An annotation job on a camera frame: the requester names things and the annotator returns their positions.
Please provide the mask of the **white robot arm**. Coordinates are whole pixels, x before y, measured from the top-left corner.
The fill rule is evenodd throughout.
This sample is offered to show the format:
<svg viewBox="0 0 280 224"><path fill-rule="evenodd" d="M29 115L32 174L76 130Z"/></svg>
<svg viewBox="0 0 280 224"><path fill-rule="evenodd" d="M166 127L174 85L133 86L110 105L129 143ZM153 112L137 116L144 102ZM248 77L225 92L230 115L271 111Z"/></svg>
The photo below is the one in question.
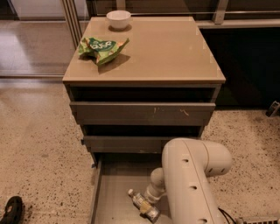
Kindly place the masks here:
<svg viewBox="0 0 280 224"><path fill-rule="evenodd" d="M232 156L224 145L175 138L164 146L162 166L150 175L144 196L157 203L167 196L173 224L223 224L208 178L226 174Z"/></svg>

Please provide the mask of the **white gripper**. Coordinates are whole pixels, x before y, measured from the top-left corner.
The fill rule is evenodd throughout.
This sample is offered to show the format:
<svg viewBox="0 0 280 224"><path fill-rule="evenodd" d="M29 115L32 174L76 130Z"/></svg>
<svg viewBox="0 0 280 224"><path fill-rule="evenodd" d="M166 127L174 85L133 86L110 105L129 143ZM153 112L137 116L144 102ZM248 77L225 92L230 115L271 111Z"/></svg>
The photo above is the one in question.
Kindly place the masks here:
<svg viewBox="0 0 280 224"><path fill-rule="evenodd" d="M158 188L155 187L153 184L149 184L145 190L144 197L150 203L143 203L140 206L140 212L142 214L146 214L148 211L151 210L151 204L157 204L160 199L165 195L165 188Z"/></svg>

